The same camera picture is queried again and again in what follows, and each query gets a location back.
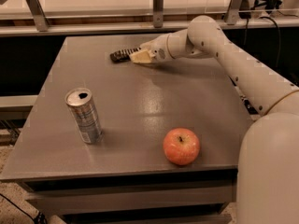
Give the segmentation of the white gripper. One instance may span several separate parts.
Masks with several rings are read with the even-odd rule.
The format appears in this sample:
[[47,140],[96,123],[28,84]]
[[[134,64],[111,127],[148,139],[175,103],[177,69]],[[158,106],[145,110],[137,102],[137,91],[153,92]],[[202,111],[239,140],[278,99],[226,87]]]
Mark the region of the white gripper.
[[157,38],[142,43],[139,51],[129,55],[133,63],[164,63],[173,60],[168,49],[169,34],[160,35]]

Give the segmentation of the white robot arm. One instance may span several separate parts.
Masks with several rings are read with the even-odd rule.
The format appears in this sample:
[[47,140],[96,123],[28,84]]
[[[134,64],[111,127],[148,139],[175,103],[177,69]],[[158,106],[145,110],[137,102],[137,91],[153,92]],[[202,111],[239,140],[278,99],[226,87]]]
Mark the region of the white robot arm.
[[231,42],[208,16],[161,35],[130,55],[133,63],[215,58],[260,114],[240,149],[237,224],[299,224],[299,87]]

